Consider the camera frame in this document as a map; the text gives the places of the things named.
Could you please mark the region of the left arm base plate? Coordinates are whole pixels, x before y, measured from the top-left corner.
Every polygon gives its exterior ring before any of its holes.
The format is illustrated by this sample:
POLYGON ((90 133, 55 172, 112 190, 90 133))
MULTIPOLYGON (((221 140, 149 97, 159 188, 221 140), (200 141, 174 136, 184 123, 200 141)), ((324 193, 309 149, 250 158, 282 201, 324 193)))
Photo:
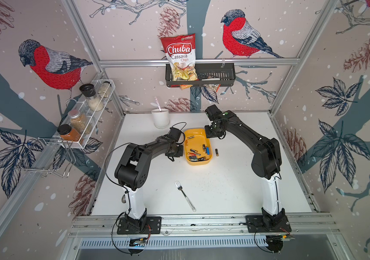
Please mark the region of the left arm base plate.
POLYGON ((122 217, 117 221, 116 224, 117 234, 160 234, 161 222, 161 217, 142 217, 141 219, 133 219, 129 216, 122 217))

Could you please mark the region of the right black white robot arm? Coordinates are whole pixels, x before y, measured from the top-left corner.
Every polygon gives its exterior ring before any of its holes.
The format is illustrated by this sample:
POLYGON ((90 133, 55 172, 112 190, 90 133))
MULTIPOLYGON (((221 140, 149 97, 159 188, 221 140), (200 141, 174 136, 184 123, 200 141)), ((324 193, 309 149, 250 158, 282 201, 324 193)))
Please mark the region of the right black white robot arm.
POLYGON ((205 114, 212 122, 204 127, 207 138, 223 139, 229 132, 254 154, 251 167, 261 178, 263 206, 261 214, 245 216, 244 224, 248 227, 248 232, 291 232, 285 209, 281 205, 279 181, 282 179, 282 159, 279 141, 255 132, 230 110, 222 112, 216 105, 211 105, 205 110, 205 114))

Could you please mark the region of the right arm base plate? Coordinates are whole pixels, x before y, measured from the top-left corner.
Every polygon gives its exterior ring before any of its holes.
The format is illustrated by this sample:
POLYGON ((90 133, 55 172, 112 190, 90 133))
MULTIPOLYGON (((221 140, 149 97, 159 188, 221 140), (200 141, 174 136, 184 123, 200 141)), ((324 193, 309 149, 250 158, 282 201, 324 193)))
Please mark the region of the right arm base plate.
POLYGON ((263 215, 247 215, 246 224, 249 233, 292 232, 287 216, 270 217, 263 215))

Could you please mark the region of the yellow plastic storage box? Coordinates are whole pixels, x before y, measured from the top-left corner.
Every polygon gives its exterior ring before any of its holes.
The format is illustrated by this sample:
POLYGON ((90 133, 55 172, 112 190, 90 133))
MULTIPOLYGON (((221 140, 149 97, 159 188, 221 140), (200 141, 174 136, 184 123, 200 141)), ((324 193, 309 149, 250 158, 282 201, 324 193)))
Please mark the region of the yellow plastic storage box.
POLYGON ((210 145, 210 141, 206 138, 205 130, 203 128, 188 129, 185 132, 184 141, 184 155, 186 161, 191 166, 200 166, 208 164, 213 157, 213 150, 210 145), (192 139, 187 139, 189 136, 195 136, 192 139), (203 150, 203 144, 209 148, 210 155, 203 150), (194 153, 197 157, 190 157, 188 153, 194 153))

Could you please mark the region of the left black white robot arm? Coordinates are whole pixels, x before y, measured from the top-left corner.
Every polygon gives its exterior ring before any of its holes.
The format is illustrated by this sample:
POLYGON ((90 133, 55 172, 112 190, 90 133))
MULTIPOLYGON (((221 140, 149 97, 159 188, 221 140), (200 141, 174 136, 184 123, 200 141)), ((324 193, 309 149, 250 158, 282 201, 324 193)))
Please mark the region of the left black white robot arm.
POLYGON ((151 143, 129 144, 115 170, 118 184, 126 189, 129 208, 126 222, 132 228, 143 231, 147 225, 147 208, 144 205, 141 187, 145 184, 151 161, 164 155, 172 162, 183 156, 183 145, 179 142, 183 134, 166 134, 151 143))

